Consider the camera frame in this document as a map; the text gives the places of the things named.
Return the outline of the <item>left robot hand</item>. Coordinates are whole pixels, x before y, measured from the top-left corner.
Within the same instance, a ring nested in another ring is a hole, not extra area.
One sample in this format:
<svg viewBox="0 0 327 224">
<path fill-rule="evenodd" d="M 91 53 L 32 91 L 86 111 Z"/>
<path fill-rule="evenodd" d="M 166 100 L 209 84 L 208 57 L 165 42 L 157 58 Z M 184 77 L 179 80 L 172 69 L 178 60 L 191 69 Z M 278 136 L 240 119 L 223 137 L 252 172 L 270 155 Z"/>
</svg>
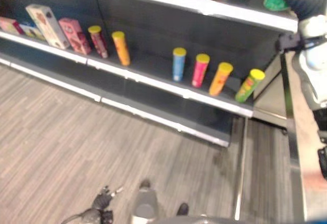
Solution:
<svg viewBox="0 0 327 224">
<path fill-rule="evenodd" d="M 97 210 L 105 210 L 110 202 L 124 189 L 124 186 L 119 186 L 117 189 L 110 191 L 108 185 L 104 186 L 99 194 L 94 199 L 91 207 Z"/>
</svg>

